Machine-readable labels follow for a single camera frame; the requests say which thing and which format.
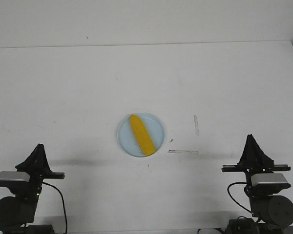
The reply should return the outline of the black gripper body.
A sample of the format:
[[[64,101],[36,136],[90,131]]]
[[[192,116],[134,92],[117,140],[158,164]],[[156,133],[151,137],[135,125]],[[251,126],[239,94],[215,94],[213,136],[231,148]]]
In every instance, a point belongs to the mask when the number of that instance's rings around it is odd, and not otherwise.
[[[30,176],[29,183],[36,193],[40,193],[45,179],[64,179],[64,177],[65,174],[62,172],[34,173]]]
[[[243,172],[246,179],[250,179],[255,174],[262,173],[274,173],[274,172],[287,172],[290,171],[291,167],[287,164],[276,164],[272,167],[262,166],[243,166],[243,165],[223,165],[221,171],[226,172]]]

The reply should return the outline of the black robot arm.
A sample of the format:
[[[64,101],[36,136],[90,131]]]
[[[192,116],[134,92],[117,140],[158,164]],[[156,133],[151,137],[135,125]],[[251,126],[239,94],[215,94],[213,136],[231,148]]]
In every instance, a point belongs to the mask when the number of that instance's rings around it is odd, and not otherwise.
[[[222,172],[243,172],[245,174],[244,193],[250,208],[244,208],[250,218],[240,216],[229,220],[223,231],[225,234],[282,234],[293,224],[293,203],[279,195],[291,184],[283,172],[290,171],[287,164],[275,164],[249,134],[239,162],[224,165]]]
[[[0,187],[7,188],[12,195],[0,199],[0,232],[3,234],[53,234],[51,224],[34,224],[37,204],[42,186],[55,189],[62,200],[66,234],[68,222],[64,196],[45,179],[62,180],[64,173],[53,172],[48,164],[43,144],[38,144],[28,158],[15,166],[15,171],[0,172]]]

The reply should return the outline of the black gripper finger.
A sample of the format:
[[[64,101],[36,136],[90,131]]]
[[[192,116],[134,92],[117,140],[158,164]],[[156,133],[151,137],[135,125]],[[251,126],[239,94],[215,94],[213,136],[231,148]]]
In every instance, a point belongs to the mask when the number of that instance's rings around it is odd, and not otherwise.
[[[43,166],[42,156],[43,156],[43,145],[38,144],[28,158],[15,166],[18,172],[37,172],[41,170]]]
[[[43,173],[44,174],[50,174],[51,170],[50,170],[47,158],[46,158],[45,148],[44,148],[43,144],[41,146],[42,146],[42,169],[43,169]]]
[[[251,159],[256,163],[256,165],[261,165],[262,167],[274,166],[274,160],[262,151],[253,135],[251,135]]]
[[[247,139],[245,142],[245,146],[242,152],[242,155],[240,157],[238,165],[251,165],[252,164],[252,155],[253,155],[253,135],[249,134],[247,135]]]

